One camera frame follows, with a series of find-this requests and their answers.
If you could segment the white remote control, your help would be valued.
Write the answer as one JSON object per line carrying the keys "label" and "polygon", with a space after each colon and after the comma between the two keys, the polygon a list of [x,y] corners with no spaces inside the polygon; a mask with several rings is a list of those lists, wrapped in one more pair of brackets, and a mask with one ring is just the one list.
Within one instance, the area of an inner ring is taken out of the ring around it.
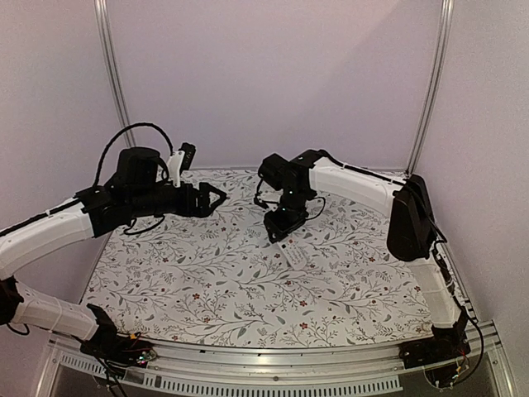
{"label": "white remote control", "polygon": [[285,238],[278,242],[278,247],[294,270],[302,270],[307,265],[307,257],[294,239]]}

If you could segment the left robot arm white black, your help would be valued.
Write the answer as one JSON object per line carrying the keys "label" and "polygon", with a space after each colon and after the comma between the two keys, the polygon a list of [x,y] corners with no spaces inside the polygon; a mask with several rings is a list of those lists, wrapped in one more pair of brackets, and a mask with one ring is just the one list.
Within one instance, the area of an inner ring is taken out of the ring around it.
{"label": "left robot arm white black", "polygon": [[54,251],[139,218],[163,220],[174,214],[207,218],[227,195],[209,183],[193,186],[180,179],[194,156],[192,145],[163,161],[157,150],[134,147],[121,151],[117,169],[105,184],[77,192],[60,206],[1,232],[1,323],[26,324],[90,341],[106,359],[117,358],[122,340],[107,313],[92,304],[71,304],[36,291],[15,278],[18,270]]}

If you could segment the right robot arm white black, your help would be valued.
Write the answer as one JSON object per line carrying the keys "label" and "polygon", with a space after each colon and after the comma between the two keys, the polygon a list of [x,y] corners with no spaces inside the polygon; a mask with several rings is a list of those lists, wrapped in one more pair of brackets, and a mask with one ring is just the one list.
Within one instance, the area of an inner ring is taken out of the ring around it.
{"label": "right robot arm white black", "polygon": [[266,157],[260,180],[279,191],[277,207],[264,216],[272,243],[282,242],[309,219],[307,202],[326,192],[361,203],[389,219],[386,245],[391,256],[411,269],[431,313],[436,336],[427,353],[444,361],[460,345],[456,332],[468,317],[455,297],[453,281],[438,246],[446,239],[435,223],[424,179],[411,175],[396,180],[347,165],[325,150],[307,150],[292,160],[278,154]]}

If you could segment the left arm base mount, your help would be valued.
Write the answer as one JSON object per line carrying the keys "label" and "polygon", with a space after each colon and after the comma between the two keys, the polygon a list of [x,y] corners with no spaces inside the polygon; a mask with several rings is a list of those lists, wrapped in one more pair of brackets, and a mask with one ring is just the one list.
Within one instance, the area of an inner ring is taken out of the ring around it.
{"label": "left arm base mount", "polygon": [[119,334],[116,325],[102,308],[93,304],[88,304],[87,308],[95,315],[98,327],[90,339],[81,341],[82,353],[111,364],[142,368],[157,358],[154,345],[140,339],[139,332]]}

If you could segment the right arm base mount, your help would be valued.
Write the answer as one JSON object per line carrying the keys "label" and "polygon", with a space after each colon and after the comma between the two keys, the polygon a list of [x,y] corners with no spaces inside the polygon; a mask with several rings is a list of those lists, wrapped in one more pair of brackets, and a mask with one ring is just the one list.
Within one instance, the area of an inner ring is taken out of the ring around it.
{"label": "right arm base mount", "polygon": [[461,313],[452,328],[432,326],[431,337],[401,343],[399,358],[403,361],[404,368],[436,364],[436,367],[426,370],[427,381],[437,389],[454,386],[462,373],[462,365],[455,360],[462,358],[465,361],[470,353],[465,332],[468,320],[468,315]]}

